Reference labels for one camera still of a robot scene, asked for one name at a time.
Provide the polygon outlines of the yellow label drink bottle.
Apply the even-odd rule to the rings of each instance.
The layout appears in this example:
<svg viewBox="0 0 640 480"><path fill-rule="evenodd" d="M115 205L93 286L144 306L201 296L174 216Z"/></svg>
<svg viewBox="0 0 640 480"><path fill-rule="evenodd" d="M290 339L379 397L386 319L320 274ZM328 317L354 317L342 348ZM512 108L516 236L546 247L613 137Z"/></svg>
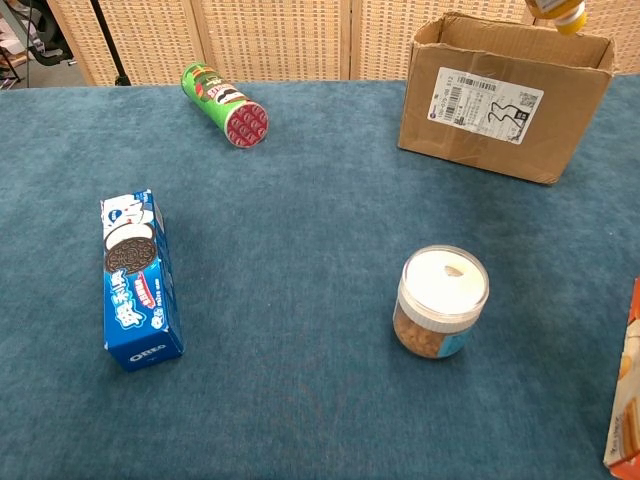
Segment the yellow label drink bottle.
<svg viewBox="0 0 640 480"><path fill-rule="evenodd" d="M587 21L586 0L524 0L534 18L551 21L563 35L579 32Z"/></svg>

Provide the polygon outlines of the brown cardboard box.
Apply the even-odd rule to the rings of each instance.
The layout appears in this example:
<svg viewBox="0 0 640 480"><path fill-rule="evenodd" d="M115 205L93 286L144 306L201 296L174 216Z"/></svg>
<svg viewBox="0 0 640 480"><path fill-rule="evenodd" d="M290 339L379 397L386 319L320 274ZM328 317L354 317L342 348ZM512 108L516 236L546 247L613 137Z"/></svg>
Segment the brown cardboard box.
<svg viewBox="0 0 640 480"><path fill-rule="evenodd" d="M613 79L615 50L607 37L448 12L413 37L398 145L553 184Z"/></svg>

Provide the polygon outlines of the blue Oreo cookie box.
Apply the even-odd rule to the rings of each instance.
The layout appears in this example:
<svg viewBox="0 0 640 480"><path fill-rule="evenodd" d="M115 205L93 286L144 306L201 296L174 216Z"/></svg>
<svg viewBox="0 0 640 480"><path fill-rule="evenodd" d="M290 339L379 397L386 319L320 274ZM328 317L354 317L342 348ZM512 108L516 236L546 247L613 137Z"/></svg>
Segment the blue Oreo cookie box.
<svg viewBox="0 0 640 480"><path fill-rule="evenodd" d="M103 344L134 372L185 350L163 216L151 190L101 202Z"/></svg>

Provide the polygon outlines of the orange snack package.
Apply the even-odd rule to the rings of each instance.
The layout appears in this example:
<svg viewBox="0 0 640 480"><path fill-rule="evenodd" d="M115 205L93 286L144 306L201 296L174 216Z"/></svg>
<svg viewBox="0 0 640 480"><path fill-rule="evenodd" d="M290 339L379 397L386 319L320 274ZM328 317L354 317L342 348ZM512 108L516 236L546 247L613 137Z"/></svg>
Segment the orange snack package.
<svg viewBox="0 0 640 480"><path fill-rule="evenodd" d="M640 480L640 277L632 291L603 463L619 480Z"/></svg>

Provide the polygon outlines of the blue table cloth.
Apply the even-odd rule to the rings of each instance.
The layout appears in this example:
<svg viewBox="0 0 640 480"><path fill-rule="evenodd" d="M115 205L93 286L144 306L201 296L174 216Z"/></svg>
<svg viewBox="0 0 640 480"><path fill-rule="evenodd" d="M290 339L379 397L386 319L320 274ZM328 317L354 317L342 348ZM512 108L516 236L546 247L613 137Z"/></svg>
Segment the blue table cloth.
<svg viewBox="0 0 640 480"><path fill-rule="evenodd" d="M0 92L0 480L611 480L640 276L640 77L553 186L397 147L400 82L246 84L229 144L178 87ZM102 199L150 189L186 345L102 340ZM450 245L489 298L444 359L393 329L406 260Z"/></svg>

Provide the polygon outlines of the clear jar white lid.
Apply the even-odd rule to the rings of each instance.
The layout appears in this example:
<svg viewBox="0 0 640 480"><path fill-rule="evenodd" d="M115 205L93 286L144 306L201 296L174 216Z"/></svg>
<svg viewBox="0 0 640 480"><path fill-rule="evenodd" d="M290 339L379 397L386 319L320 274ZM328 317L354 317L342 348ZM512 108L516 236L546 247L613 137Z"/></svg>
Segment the clear jar white lid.
<svg viewBox="0 0 640 480"><path fill-rule="evenodd" d="M489 298L489 276L469 252L432 245L405 262L398 284L393 329L410 352L444 359L459 352Z"/></svg>

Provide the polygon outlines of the green Pringles can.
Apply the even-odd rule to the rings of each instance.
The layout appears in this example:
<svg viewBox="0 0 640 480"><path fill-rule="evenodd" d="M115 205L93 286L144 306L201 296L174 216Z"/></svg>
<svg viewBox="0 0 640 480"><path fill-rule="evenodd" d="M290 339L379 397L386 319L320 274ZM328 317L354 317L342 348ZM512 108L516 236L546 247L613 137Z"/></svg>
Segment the green Pringles can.
<svg viewBox="0 0 640 480"><path fill-rule="evenodd" d="M251 148L265 138L269 127L267 111L212 67L191 64L181 76L181 87L232 145Z"/></svg>

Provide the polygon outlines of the wicker folding screen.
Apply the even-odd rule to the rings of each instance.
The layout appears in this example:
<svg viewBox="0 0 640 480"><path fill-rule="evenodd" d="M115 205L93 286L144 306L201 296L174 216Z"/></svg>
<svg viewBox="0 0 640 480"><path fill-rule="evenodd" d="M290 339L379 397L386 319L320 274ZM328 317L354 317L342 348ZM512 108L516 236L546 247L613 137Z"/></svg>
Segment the wicker folding screen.
<svg viewBox="0 0 640 480"><path fill-rule="evenodd" d="M47 0L91 85L117 71L89 0ZM524 0L99 0L135 85L175 85L196 61L236 82L403 80L411 44L448 12L555 30ZM615 43L640 74L640 0L586 0L579 32Z"/></svg>

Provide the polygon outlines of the black tripod stand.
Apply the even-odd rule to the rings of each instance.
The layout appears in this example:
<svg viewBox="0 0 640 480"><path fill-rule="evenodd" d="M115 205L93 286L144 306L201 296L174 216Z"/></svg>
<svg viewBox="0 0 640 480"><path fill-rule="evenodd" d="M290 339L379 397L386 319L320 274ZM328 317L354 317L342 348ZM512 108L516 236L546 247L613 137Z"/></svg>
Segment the black tripod stand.
<svg viewBox="0 0 640 480"><path fill-rule="evenodd" d="M117 47L115 45L115 42L113 40L113 37L111 35L111 32L109 30L109 26L108 23L106 21L106 18L104 16L104 13L102 11L101 5L99 3L99 0L89 0L91 7L93 9L94 15L96 17L96 20L99 24L100 30L102 32L102 35L104 37L104 40L106 42L107 48L109 50L110 56L112 58L112 61L115 65L116 71L117 71L117 75L116 75L116 79L115 79L115 85L116 86L130 86L131 85L131 81L124 69L124 66L122 64L120 55L118 53Z"/></svg>

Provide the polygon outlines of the black office chair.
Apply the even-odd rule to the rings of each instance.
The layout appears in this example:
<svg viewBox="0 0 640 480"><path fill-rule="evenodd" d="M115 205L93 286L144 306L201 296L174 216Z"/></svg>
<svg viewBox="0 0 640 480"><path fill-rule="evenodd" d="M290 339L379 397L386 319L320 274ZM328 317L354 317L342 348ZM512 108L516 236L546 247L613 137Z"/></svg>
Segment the black office chair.
<svg viewBox="0 0 640 480"><path fill-rule="evenodd" d="M21 63L54 66L72 59L47 0L0 0L0 90L22 82Z"/></svg>

